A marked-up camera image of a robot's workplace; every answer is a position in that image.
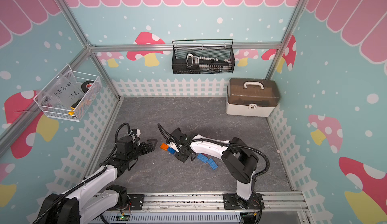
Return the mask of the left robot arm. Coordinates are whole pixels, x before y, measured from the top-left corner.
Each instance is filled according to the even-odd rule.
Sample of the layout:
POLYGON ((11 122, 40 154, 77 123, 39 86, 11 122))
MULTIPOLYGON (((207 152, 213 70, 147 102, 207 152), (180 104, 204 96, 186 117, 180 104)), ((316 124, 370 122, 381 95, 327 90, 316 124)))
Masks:
POLYGON ((125 211, 130 210, 133 201, 127 188, 114 185, 113 181, 130 171, 140 156, 153 152, 158 142, 156 139, 141 142, 140 134, 129 123, 121 124, 114 135, 114 148, 99 169, 64 193, 46 197, 34 223, 87 224, 111 208, 118 209, 126 218, 125 211), (127 134, 119 138, 123 127, 127 128, 127 134))

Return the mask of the dark blue lego brick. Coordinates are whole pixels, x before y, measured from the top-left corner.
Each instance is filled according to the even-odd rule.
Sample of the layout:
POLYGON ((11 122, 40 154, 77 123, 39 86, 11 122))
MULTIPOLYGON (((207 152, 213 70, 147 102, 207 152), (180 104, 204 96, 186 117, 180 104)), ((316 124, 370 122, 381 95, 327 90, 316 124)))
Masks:
POLYGON ((169 147, 167 149, 168 152, 170 152, 172 155, 174 155, 176 153, 176 150, 174 150, 173 148, 169 147))

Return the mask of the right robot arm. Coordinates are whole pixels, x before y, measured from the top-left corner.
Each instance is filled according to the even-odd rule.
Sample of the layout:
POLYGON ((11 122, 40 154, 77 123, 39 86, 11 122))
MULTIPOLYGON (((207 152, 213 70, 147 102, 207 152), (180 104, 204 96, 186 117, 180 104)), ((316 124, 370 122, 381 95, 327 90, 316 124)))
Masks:
POLYGON ((224 194, 225 209, 265 208, 263 197, 255 192, 256 178, 270 168, 268 157, 258 149, 247 146, 241 139, 214 140, 200 134, 186 135, 176 128, 168 133, 161 124, 157 127, 166 143, 175 150, 174 156, 181 162, 210 156, 220 159, 236 180, 235 194, 224 194))

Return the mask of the orange lego brick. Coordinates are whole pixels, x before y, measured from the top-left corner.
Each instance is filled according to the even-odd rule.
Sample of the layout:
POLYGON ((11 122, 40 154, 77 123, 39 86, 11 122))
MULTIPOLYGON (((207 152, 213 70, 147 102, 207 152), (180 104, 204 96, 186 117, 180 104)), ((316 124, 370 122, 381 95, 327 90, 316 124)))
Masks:
POLYGON ((160 148, 165 150, 165 151, 168 151, 169 146, 167 144, 163 143, 163 144, 160 145, 160 148))

